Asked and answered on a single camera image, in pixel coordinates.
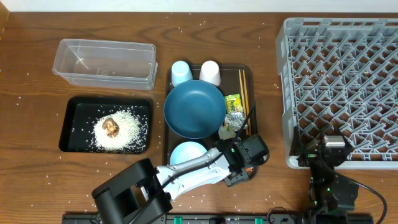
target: blue bowl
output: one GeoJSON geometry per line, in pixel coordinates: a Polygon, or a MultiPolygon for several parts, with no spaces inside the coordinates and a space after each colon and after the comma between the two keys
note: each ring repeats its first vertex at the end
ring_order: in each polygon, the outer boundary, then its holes
{"type": "Polygon", "coordinates": [[[177,134],[205,138],[220,128],[226,115],[223,94],[212,84],[192,80],[179,84],[167,96],[164,116],[177,134]]]}

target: yellow snack packet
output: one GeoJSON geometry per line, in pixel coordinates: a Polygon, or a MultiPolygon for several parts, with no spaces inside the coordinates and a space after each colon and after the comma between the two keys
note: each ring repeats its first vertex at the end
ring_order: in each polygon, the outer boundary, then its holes
{"type": "Polygon", "coordinates": [[[226,112],[227,113],[243,112],[241,96],[239,93],[225,96],[224,98],[225,98],[225,102],[226,102],[226,112]]]}

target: light blue cup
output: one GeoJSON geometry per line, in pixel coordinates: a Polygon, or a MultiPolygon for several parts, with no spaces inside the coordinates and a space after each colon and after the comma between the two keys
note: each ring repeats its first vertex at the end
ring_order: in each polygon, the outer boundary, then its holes
{"type": "Polygon", "coordinates": [[[170,165],[180,164],[187,162],[191,159],[200,157],[206,153],[207,150],[197,142],[184,142],[179,144],[170,157],[170,165]]]}
{"type": "Polygon", "coordinates": [[[174,87],[179,84],[193,80],[189,65],[184,61],[174,62],[172,66],[172,84],[174,87]]]}

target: black tray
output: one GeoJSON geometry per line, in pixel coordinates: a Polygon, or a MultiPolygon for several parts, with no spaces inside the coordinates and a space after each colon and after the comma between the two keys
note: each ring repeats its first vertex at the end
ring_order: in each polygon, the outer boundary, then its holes
{"type": "Polygon", "coordinates": [[[151,108],[152,103],[147,100],[90,96],[73,97],[68,102],[58,146],[64,152],[143,153],[148,148],[148,142],[150,142],[151,108]],[[98,149],[94,144],[90,146],[91,140],[94,138],[94,134],[92,134],[93,122],[95,123],[103,116],[113,114],[117,110],[127,108],[134,114],[144,118],[140,119],[141,125],[147,121],[147,131],[146,133],[140,133],[139,137],[139,139],[143,140],[142,145],[133,147],[134,143],[132,143],[129,147],[114,151],[98,149]]]}
{"type": "MultiPolygon", "coordinates": [[[[190,66],[193,79],[198,80],[200,74],[201,65],[191,65],[190,66]]],[[[248,100],[249,100],[249,110],[254,104],[254,85],[252,79],[252,73],[250,69],[245,65],[220,65],[220,74],[221,74],[221,84],[218,86],[218,89],[222,92],[224,96],[233,95],[233,94],[241,94],[241,87],[239,82],[239,70],[244,70],[246,75],[246,83],[248,87],[248,100]]],[[[172,91],[174,86],[171,84],[171,70],[169,70],[166,78],[166,97],[172,91]]],[[[251,120],[251,132],[252,135],[257,134],[257,121],[256,114],[253,113],[250,117],[251,120]]],[[[163,156],[163,165],[167,165],[170,162],[170,156],[172,151],[181,143],[186,141],[195,141],[197,143],[202,144],[207,150],[211,148],[214,143],[220,139],[218,136],[218,130],[207,138],[203,139],[188,139],[184,138],[173,130],[169,128],[167,123],[165,122],[165,144],[164,144],[164,156],[163,156]]],[[[249,136],[246,135],[244,131],[240,138],[242,140],[247,139],[249,136]]]]}

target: wooden table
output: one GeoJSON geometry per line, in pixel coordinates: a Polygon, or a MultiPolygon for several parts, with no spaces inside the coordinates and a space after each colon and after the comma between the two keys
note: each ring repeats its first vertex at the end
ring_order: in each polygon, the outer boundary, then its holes
{"type": "MultiPolygon", "coordinates": [[[[284,160],[282,92],[276,71],[275,37],[288,17],[397,17],[397,14],[197,14],[197,13],[11,13],[0,43],[0,222],[60,223],[66,212],[95,212],[91,191],[130,164],[149,157],[157,166],[162,150],[166,73],[177,60],[241,63],[254,74],[259,133],[271,160],[252,181],[228,188],[207,185],[179,197],[172,212],[266,214],[272,207],[304,211],[309,170],[284,160]],[[73,86],[52,73],[65,38],[154,44],[159,68],[148,91],[73,86]],[[68,100],[76,95],[152,98],[152,140],[145,154],[66,153],[58,148],[68,100]]],[[[342,171],[385,196],[396,223],[396,171],[342,171]]],[[[381,201],[359,191],[355,212],[377,221],[381,201]]]]}

